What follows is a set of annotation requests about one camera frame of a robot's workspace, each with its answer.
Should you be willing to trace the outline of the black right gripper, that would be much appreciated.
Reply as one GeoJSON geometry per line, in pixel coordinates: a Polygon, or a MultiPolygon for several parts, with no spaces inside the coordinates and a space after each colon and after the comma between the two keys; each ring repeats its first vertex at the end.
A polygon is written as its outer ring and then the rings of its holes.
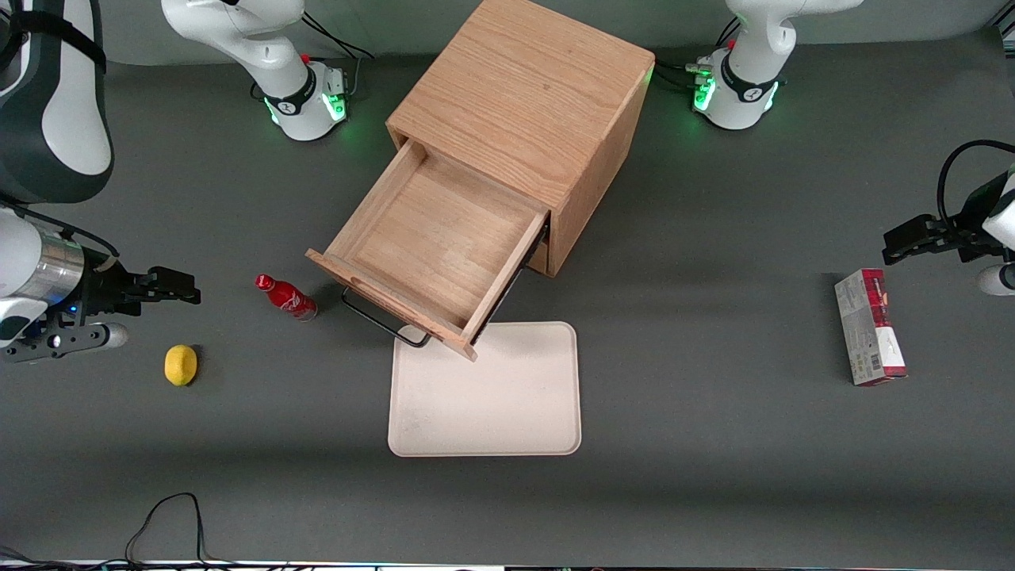
{"type": "Polygon", "coordinates": [[[148,270],[147,288],[138,288],[139,278],[140,274],[131,274],[123,265],[105,271],[86,265],[79,285],[67,297],[67,315],[75,320],[99,314],[137,317],[142,314],[141,303],[201,303],[201,291],[191,274],[153,266],[148,270]]]}

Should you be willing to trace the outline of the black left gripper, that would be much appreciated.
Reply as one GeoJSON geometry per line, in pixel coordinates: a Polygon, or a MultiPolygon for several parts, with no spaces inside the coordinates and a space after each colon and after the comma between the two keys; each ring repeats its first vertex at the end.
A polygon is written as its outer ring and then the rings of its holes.
{"type": "MultiPolygon", "coordinates": [[[[1013,173],[1004,172],[990,179],[965,199],[957,216],[951,217],[954,227],[964,239],[958,249],[961,263],[971,263],[983,257],[997,256],[1013,259],[1013,223],[1004,227],[994,226],[1002,234],[990,234],[983,224],[991,217],[1000,216],[1005,207],[1013,206],[1013,173]]],[[[939,254],[951,249],[952,232],[946,221],[932,214],[921,214],[908,220],[904,227],[892,228],[883,234],[882,258],[885,265],[901,263],[906,258],[921,254],[939,254]]]]}

